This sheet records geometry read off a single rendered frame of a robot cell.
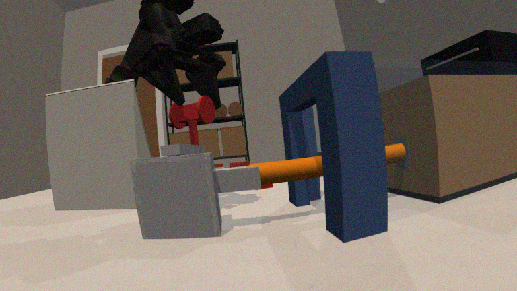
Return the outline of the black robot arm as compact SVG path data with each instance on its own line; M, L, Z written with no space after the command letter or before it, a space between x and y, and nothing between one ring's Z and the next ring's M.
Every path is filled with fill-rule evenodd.
M134 79L135 87L139 79L138 73L129 67L129 55L139 43L149 34L155 25L163 20L177 18L193 6L194 0L142 0L139 10L140 22L127 47L125 56L120 65L117 65L106 78L105 84ZM178 15L177 15L178 14ZM180 19L178 19L180 20ZM224 30L219 21L208 13L202 13L185 21L180 26L172 24L171 39L174 46L184 44L184 41L193 45L203 46L212 44L222 38ZM182 40L183 39L183 40Z

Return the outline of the dark blue rectangular frame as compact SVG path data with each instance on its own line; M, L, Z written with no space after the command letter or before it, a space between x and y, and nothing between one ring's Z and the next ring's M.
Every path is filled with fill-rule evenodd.
M286 160L306 158L302 110L316 104L326 230L343 243L364 238L361 144L347 51L325 51L279 101ZM308 179L288 186L293 205L310 205Z

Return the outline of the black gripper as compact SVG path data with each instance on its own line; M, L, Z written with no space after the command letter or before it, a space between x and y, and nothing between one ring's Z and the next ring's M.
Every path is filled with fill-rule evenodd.
M139 77L164 93L178 106L185 103L184 94L175 69L186 71L189 84L202 96L212 99L215 109L221 106L218 73L226 66L222 55L205 51L192 58L196 45L187 43L174 46L171 39L172 24L182 23L177 18L163 20L154 26L129 55L129 67Z

